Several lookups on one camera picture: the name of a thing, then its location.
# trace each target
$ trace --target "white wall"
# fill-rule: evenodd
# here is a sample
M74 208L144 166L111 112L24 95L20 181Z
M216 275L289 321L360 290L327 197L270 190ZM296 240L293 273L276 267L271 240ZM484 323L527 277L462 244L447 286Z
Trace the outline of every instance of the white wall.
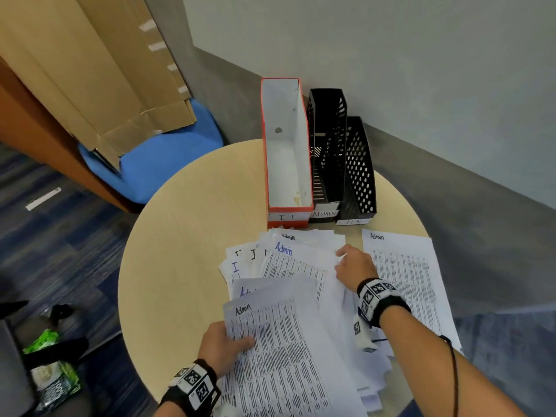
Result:
M195 46L556 207L556 0L184 0Z

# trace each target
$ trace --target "black file holder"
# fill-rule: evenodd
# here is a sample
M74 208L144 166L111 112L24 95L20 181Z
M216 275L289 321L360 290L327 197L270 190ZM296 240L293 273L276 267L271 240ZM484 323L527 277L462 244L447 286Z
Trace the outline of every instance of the black file holder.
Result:
M307 122L315 211L309 223L334 222L344 200L346 118L341 89L311 89Z
M347 123L344 202L336 224L366 224L376 215L371 151L361 117L348 117Z

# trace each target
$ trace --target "black cord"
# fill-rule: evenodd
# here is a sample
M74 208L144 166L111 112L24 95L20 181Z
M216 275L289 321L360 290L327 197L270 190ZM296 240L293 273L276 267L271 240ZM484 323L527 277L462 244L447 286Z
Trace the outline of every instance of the black cord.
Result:
M454 347L447 336L439 335L440 339L448 344L452 355L452 365L454 366L454 417L458 417L459 408L459 382L458 382L458 364L455 360Z

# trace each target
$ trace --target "blue chair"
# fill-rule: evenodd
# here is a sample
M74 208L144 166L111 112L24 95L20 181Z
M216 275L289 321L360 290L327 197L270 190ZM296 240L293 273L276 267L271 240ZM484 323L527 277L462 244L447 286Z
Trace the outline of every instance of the blue chair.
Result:
M120 158L120 172L109 170L85 146L81 156L91 171L129 200L145 204L175 173L224 143L210 111L194 99L191 106L197 122L159 134Z

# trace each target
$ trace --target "wooden tabletop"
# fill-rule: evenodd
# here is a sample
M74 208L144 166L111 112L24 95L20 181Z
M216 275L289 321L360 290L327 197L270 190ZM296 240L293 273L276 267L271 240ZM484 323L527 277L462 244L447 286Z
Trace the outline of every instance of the wooden tabletop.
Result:
M378 173L375 183L378 213L365 227L427 236L404 197ZM334 229L363 248L361 226L311 227ZM229 298L218 265L226 247L255 241L261 231L262 140L225 146L190 163L141 212L123 254L118 307L131 360L157 401L174 374L197 358L208 325L224 318ZM395 360L386 380L377 416L399 414L412 398Z

